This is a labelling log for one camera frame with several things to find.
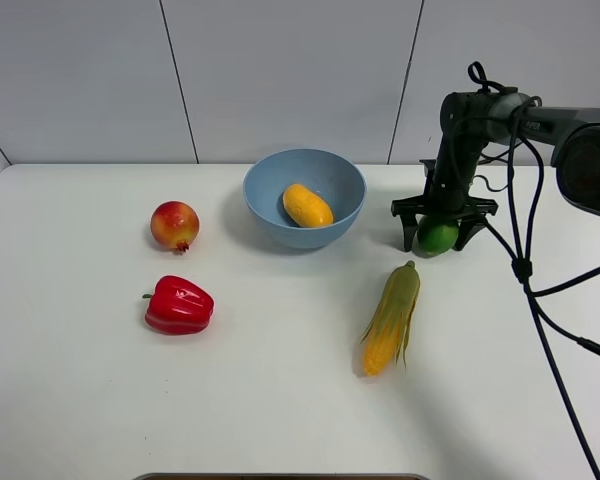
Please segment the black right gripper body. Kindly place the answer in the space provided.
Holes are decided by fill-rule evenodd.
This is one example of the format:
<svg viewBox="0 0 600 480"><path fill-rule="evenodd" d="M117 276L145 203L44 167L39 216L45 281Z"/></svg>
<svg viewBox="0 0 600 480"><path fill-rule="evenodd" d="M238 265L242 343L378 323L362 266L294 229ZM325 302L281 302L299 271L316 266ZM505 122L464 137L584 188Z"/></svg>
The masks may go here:
<svg viewBox="0 0 600 480"><path fill-rule="evenodd" d="M434 163L428 168L421 195L393 200L393 216L427 215L464 218L471 214L495 215L495 200L471 197L470 184L482 150L487 145L483 136L467 133L444 134Z"/></svg>

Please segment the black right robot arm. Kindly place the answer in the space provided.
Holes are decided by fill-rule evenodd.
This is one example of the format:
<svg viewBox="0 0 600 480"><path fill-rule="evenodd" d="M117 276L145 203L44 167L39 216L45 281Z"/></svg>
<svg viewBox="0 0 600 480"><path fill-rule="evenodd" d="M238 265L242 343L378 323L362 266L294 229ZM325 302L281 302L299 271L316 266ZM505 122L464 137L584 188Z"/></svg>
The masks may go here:
<svg viewBox="0 0 600 480"><path fill-rule="evenodd" d="M550 164L563 198L600 216L600 108L544 107L512 89L454 92L442 103L440 125L438 154L424 163L423 193L391 204L392 215L402 224L405 250L412 248L420 217L457 222L457 251L487 226L497 203L471 197L468 190L482 151L490 143L529 141L552 146Z"/></svg>

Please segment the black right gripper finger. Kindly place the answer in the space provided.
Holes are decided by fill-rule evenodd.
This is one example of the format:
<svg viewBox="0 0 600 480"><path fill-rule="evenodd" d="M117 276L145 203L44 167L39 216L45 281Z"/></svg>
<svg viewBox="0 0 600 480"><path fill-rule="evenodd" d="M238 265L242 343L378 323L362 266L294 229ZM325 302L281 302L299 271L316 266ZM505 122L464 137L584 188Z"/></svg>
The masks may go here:
<svg viewBox="0 0 600 480"><path fill-rule="evenodd" d="M469 241L486 227L488 221L483 214L472 214L460 219L458 236L453 245L455 251L462 251Z"/></svg>
<svg viewBox="0 0 600 480"><path fill-rule="evenodd" d="M413 248L414 238L418 231L418 220L413 214L400 216L403 231L403 246L405 252L410 252Z"/></svg>

